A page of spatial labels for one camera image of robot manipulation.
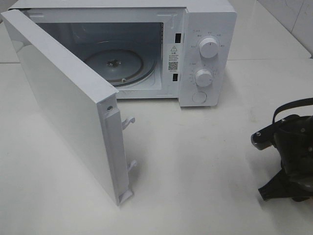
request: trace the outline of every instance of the microwave oven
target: microwave oven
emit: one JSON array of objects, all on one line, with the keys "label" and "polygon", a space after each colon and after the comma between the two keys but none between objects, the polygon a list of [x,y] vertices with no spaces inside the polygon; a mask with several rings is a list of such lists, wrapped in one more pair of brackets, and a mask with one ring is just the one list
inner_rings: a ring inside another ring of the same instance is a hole
[{"label": "microwave oven", "polygon": [[216,105],[227,0],[19,0],[1,14],[34,96],[116,204],[132,195],[119,98]]}]

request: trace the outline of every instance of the white table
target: white table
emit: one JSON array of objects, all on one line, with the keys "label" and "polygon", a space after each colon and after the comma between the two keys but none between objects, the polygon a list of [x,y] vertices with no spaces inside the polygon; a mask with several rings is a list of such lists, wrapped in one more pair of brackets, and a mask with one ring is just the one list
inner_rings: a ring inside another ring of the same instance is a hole
[{"label": "white table", "polygon": [[279,105],[312,96],[313,60],[228,61],[214,108],[120,101],[136,117],[124,141],[138,160],[121,208],[40,113],[20,65],[0,73],[0,234],[312,234],[312,200],[262,201],[280,158],[250,135]]},{"label": "white table", "polygon": [[[256,0],[230,0],[238,13],[229,60],[310,58],[304,47]],[[18,62],[3,23],[0,63]]]}]

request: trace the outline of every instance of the white knob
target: white knob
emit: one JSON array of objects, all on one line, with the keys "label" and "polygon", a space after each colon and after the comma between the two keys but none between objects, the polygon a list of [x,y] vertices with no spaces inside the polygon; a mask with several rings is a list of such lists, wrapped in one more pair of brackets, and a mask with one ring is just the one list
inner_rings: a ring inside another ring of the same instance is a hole
[{"label": "white knob", "polygon": [[219,43],[212,37],[205,38],[200,42],[199,49],[204,58],[211,58],[217,54]]},{"label": "white knob", "polygon": [[209,70],[199,70],[196,72],[196,84],[199,87],[207,87],[211,85],[213,77]]}]

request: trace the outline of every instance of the open microwave door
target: open microwave door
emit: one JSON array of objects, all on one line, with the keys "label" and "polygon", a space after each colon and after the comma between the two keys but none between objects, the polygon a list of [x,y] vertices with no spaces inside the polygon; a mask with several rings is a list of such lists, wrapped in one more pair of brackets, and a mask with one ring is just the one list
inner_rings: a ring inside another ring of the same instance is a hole
[{"label": "open microwave door", "polygon": [[118,92],[19,10],[2,18],[22,68],[46,116],[116,204],[132,192]]}]

